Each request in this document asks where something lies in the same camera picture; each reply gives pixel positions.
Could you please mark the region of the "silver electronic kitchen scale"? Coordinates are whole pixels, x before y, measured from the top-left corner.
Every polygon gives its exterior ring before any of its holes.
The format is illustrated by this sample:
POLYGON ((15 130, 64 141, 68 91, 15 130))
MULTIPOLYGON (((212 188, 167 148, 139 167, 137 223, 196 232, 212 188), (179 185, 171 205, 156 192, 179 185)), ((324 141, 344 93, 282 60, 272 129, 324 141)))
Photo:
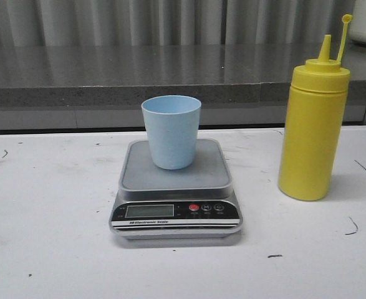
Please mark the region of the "silver electronic kitchen scale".
POLYGON ((109 226, 130 240, 223 238, 243 217, 220 144, 199 139, 183 169, 156 166, 148 141, 129 144, 109 226))

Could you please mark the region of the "yellow squeeze bottle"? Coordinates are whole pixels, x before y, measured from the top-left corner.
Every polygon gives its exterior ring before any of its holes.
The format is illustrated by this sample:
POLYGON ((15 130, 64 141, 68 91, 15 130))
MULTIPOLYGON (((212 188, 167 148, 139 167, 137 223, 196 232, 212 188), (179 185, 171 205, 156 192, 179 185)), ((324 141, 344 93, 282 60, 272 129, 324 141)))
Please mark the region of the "yellow squeeze bottle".
POLYGON ((350 70, 342 67, 347 31, 353 17, 342 17, 336 59, 326 35, 316 59, 294 68, 279 168, 278 187, 302 201, 324 198, 330 186, 349 92, 350 70))

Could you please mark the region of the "light blue plastic cup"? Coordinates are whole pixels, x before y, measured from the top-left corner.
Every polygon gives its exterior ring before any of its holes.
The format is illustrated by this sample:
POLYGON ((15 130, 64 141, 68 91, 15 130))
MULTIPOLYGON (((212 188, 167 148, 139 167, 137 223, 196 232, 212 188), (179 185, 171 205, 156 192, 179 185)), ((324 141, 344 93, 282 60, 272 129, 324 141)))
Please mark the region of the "light blue plastic cup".
POLYGON ((189 166, 196 153, 201 102, 184 95, 149 98, 142 103, 152 160, 163 169, 189 166))

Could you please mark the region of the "grey stone counter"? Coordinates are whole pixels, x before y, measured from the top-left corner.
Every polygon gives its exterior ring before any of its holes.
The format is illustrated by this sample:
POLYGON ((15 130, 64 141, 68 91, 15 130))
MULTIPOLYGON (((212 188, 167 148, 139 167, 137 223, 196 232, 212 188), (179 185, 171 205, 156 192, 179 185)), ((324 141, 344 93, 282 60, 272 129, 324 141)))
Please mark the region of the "grey stone counter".
POLYGON ((295 66, 319 44, 0 47, 0 131, 142 130, 160 95, 202 103, 203 128, 282 126, 295 66))

